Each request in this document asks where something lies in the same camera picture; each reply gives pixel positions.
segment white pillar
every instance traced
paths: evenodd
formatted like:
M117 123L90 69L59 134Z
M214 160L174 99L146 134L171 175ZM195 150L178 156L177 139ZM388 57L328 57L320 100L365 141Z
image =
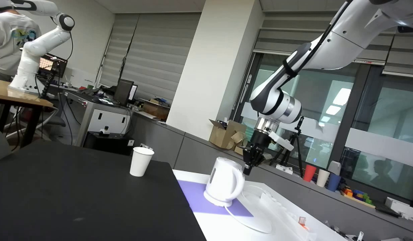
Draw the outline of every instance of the white pillar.
M206 0L168 125L208 140L230 116L263 20L258 0Z

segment roller blind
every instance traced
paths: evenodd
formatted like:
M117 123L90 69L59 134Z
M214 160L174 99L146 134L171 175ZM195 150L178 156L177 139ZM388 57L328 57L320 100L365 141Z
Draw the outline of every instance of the roller blind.
M301 44L320 36L334 15L334 12L266 13L254 51L290 54ZM395 29L389 29L377 36L357 61L384 64L394 32Z
M102 63L100 84L117 85L123 59L126 56L138 18L139 14L116 14L110 42Z
M138 85L136 97L172 102L200 13L141 14L122 79Z
M384 73L413 77L413 33L395 35Z

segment white paper cup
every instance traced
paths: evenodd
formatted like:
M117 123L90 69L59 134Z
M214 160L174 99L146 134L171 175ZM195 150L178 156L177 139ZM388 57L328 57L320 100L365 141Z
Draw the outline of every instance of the white paper cup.
M133 149L132 164L130 165L129 173L135 177L142 177L153 155L153 150L144 147L135 147Z
M327 179L329 178L329 175L330 175L330 172L320 169L320 171L318 172L317 185L324 187L327 182Z

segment window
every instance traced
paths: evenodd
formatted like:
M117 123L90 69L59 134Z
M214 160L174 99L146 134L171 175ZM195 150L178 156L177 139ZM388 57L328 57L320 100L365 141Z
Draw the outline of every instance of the window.
M343 177L413 199L413 78L369 74L341 162Z
M249 104L253 89L269 78L288 56L257 54L260 61L254 84L246 92L240 122L247 125L246 135L251 138L257 122L257 113ZM326 168L332 151L333 142L342 120L349 98L355 74L359 64L352 63L340 70L302 70L299 75L286 83L281 89L298 99L305 117L301 127L300 151L303 161ZM297 122L290 125L280 124L277 134L288 139ZM270 145L271 150L278 150L277 145ZM292 157L297 158L297 144Z

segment electric kettle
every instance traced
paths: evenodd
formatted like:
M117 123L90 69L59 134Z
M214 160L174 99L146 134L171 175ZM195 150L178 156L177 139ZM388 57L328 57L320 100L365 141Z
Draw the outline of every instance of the electric kettle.
M223 157L217 157L203 196L220 207L230 207L244 187L242 166Z

